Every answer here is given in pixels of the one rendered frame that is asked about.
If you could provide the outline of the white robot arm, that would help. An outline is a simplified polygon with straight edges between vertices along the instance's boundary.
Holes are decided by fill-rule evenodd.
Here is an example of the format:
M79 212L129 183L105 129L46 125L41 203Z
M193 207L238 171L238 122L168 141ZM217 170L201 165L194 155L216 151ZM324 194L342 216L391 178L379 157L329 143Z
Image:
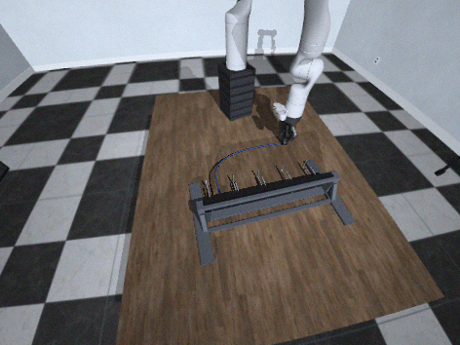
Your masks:
M230 70L239 71L247 67L250 11L251 0L237 0L225 14L226 67ZM280 120L302 115L310 90L324 70L324 62L319 56L326 45L329 30L328 0L304 0L300 43L289 73L294 78L307 81L290 86L285 105L273 104Z

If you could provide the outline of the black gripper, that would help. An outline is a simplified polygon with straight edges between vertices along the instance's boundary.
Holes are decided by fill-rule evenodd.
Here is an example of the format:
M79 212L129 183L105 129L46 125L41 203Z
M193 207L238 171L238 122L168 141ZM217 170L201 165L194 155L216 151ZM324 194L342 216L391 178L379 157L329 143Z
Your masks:
M295 131L295 128L296 128L296 124L300 121L301 116L298 118L291 118L287 116L284 121L280 121L280 129L281 129L280 139L285 139L283 145L288 145L290 141L294 140L298 136L298 133ZM286 125L286 131L285 131L285 125ZM293 134L291 134L291 131L293 132Z

